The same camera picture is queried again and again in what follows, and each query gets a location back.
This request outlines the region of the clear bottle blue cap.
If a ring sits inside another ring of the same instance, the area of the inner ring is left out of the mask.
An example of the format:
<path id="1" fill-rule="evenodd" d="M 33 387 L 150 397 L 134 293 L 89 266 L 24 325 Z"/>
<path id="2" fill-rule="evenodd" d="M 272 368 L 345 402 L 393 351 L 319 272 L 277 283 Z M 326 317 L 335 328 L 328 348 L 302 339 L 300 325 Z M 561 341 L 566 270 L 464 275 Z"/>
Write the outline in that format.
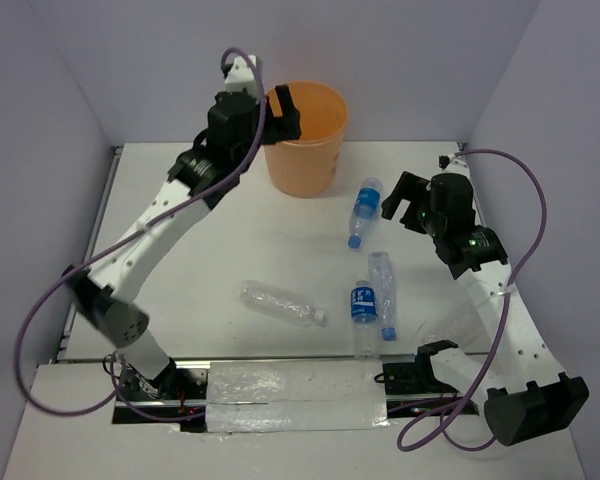
<path id="1" fill-rule="evenodd" d="M 384 341 L 395 341 L 396 286 L 393 265 L 386 251 L 371 252 L 368 255 L 368 274 L 375 292 L 381 338 Z"/>

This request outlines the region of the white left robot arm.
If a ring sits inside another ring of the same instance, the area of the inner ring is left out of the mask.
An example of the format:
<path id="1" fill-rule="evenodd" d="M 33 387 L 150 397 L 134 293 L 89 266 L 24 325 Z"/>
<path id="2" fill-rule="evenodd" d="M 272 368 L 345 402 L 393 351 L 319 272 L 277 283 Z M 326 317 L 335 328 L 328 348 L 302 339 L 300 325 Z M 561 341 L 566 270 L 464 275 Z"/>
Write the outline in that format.
<path id="1" fill-rule="evenodd" d="M 175 361 L 149 330 L 149 317 L 134 303 L 162 258 L 196 223 L 238 186 L 262 145 L 296 140 L 300 113 L 288 85 L 274 89 L 281 113 L 247 91 L 220 92 L 208 126 L 176 158 L 151 204 L 123 235 L 120 248 L 68 279 L 77 312 L 123 357 L 153 398 L 184 387 Z"/>

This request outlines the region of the clear bottle white cap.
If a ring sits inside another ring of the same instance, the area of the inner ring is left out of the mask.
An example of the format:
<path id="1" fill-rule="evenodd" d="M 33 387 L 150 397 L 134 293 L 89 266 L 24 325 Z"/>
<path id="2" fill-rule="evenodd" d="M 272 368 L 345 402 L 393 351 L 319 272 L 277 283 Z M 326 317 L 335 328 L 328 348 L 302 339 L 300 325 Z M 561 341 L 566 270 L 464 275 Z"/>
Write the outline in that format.
<path id="1" fill-rule="evenodd" d="M 313 301 L 261 282 L 244 282 L 240 300 L 252 310 L 293 325 L 324 327 L 327 323 L 325 310 Z"/>

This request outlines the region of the blue label bottle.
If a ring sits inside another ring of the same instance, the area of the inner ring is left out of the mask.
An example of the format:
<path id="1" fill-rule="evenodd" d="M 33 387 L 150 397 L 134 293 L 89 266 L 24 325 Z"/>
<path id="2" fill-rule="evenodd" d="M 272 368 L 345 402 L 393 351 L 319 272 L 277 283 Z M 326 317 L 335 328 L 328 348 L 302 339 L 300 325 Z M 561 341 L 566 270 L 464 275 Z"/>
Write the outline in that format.
<path id="1" fill-rule="evenodd" d="M 380 205 L 383 184 L 379 179 L 367 178 L 357 193 L 349 219 L 349 237 L 347 245 L 359 250 L 371 232 Z"/>
<path id="2" fill-rule="evenodd" d="M 367 280 L 358 280 L 350 294 L 354 356 L 378 358 L 379 322 L 375 292 Z"/>

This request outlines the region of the blue label bottle front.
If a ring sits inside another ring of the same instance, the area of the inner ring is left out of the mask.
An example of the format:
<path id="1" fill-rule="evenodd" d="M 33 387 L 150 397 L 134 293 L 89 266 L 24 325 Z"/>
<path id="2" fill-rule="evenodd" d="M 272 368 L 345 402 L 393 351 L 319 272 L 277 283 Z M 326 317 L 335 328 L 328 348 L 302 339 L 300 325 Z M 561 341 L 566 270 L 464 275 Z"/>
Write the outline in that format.
<path id="1" fill-rule="evenodd" d="M 350 294 L 354 356 L 378 358 L 379 322 L 375 292 L 367 280 L 358 280 Z"/>

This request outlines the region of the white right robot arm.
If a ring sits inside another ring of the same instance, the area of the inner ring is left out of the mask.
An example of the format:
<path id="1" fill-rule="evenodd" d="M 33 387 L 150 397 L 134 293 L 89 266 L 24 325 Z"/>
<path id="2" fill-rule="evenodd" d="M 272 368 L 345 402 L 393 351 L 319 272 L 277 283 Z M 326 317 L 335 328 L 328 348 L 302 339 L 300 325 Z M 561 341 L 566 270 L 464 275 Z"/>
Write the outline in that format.
<path id="1" fill-rule="evenodd" d="M 424 390 L 443 384 L 460 397 L 434 409 L 439 425 L 403 452 L 414 451 L 445 434 L 451 423 L 473 403 L 485 420 L 491 440 L 515 445 L 567 429 L 589 398 L 581 377 L 569 376 L 542 339 L 515 290 L 518 268 L 510 265 L 494 230 L 477 221 L 470 179 L 440 173 L 425 179 L 401 175 L 382 203 L 390 220 L 401 202 L 408 204 L 401 224 L 429 236 L 435 252 L 472 301 L 490 338 L 483 361 L 469 357 L 452 340 L 418 348 L 414 376 Z"/>

